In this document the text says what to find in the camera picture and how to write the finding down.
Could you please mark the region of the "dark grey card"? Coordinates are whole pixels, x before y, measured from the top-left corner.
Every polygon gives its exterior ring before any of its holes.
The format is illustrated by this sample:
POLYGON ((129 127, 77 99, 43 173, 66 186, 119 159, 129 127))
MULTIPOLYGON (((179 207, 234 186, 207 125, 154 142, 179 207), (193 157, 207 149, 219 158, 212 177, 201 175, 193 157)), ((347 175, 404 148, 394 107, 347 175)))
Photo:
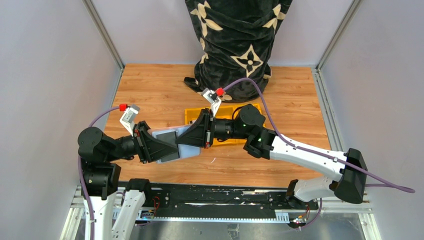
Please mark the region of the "dark grey card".
POLYGON ((160 141, 163 141, 167 144, 172 145, 173 147, 178 147, 178 145, 176 144, 176 138, 177 138, 177 132, 174 130, 170 130, 170 131, 161 131, 156 133, 156 138, 160 141))

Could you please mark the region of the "pink leather card holder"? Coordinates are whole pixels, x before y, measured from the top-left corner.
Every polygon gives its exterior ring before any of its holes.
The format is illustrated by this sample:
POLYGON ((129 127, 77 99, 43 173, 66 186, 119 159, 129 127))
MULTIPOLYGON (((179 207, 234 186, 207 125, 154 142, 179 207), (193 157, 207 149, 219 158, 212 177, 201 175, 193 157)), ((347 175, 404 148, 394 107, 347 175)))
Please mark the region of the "pink leather card holder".
MULTIPOLYGON (((164 132, 165 131, 176 131, 177 132, 177 137, 179 137, 189 127, 190 127, 190 125, 180 125, 180 126, 174 126, 174 127, 165 127, 165 128, 150 129, 150 130, 148 130, 148 132, 155 139, 157 139, 156 138, 156 133, 162 132, 162 131, 164 131, 164 132)), ((156 163, 158 163, 158 164, 170 163, 170 162, 177 161, 177 160, 182 160, 182 159, 186 159, 186 158, 196 157, 196 156, 199 156, 200 153, 201 153, 201 149, 199 147, 196 147, 196 146, 178 144, 177 147, 178 147, 178 152, 177 153, 172 153, 172 154, 170 154, 168 156, 165 156, 165 157, 159 159, 158 161, 156 161, 156 163)))

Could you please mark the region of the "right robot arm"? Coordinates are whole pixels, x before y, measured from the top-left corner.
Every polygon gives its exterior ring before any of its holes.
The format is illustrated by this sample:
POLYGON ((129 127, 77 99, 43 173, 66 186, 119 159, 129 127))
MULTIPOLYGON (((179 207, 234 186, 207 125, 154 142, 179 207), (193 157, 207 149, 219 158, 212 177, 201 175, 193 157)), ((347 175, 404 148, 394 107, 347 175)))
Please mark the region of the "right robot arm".
POLYGON ((204 108, 175 142, 208 148, 215 140, 245 140, 243 149, 252 157, 286 161, 322 174, 309 180, 292 180, 285 194, 288 202, 326 197, 337 197, 351 204, 363 202, 367 166, 359 150, 332 151, 301 143, 265 128, 265 120, 252 104, 242 106, 232 119, 216 118, 211 110, 204 108))

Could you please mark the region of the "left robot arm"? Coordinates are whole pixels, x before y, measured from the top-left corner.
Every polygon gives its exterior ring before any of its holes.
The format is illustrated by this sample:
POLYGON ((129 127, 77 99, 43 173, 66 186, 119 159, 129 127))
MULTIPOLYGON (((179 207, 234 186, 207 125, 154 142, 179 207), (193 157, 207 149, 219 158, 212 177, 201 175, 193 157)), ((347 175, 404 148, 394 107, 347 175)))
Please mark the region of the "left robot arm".
POLYGON ((149 130, 146 122, 141 121, 132 127, 130 135, 116 139, 94 126, 78 136, 81 187, 89 218, 85 226, 87 240, 128 240, 141 207, 155 202, 150 181, 132 178, 126 184, 119 214, 113 220, 121 174, 121 167, 115 161, 138 156, 146 164, 178 152, 177 146, 154 138, 149 130))

